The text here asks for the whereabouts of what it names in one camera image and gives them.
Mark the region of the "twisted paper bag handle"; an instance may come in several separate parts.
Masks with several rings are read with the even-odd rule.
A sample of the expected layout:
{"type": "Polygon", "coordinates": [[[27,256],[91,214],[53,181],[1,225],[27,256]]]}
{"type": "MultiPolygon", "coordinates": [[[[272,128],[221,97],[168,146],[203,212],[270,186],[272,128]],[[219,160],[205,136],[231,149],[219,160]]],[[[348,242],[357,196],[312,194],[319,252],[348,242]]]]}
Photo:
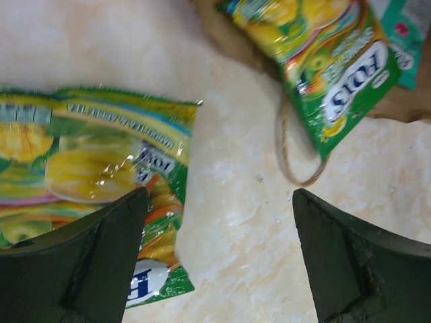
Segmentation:
{"type": "Polygon", "coordinates": [[[327,167],[287,93],[282,92],[275,117],[275,154],[284,177],[294,186],[307,188],[317,182],[327,167]]]}

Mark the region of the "red paper bag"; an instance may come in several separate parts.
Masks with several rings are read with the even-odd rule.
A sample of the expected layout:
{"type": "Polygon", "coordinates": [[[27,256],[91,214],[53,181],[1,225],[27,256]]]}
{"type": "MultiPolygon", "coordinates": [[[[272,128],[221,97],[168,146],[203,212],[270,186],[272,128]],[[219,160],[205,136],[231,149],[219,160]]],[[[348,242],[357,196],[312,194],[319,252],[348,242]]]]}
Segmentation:
{"type": "MultiPolygon", "coordinates": [[[[266,57],[252,40],[223,11],[219,1],[192,1],[204,33],[224,55],[281,82],[275,62],[266,57]]],[[[368,114],[369,118],[387,118],[411,123],[430,123],[430,36],[424,43],[416,90],[394,87],[368,114]]]]}

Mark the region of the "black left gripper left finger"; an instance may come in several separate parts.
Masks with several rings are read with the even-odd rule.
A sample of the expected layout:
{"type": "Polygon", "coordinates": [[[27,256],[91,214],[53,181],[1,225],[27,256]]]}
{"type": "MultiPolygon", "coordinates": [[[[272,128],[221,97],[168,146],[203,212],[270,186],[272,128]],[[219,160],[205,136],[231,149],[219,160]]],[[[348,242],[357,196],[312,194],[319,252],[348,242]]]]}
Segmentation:
{"type": "Polygon", "coordinates": [[[2,322],[121,322],[149,194],[1,251],[2,322]]]}

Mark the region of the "green Fox's spring tea packet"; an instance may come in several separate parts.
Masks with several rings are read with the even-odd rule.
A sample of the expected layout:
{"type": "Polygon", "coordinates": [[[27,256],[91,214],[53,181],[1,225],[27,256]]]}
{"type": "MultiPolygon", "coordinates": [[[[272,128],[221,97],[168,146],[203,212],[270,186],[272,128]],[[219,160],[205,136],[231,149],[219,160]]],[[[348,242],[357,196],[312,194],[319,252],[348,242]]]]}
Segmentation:
{"type": "Polygon", "coordinates": [[[400,77],[366,1],[224,1],[218,8],[275,61],[322,158],[400,77]]]}

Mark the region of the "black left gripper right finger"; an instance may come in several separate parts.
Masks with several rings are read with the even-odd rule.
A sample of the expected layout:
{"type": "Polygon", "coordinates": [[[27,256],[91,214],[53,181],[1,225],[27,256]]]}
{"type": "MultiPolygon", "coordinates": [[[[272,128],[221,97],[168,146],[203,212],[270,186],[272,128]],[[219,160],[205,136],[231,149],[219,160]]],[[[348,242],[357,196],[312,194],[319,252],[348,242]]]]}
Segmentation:
{"type": "Polygon", "coordinates": [[[319,322],[429,322],[430,245],[300,188],[294,219],[319,322]]]}

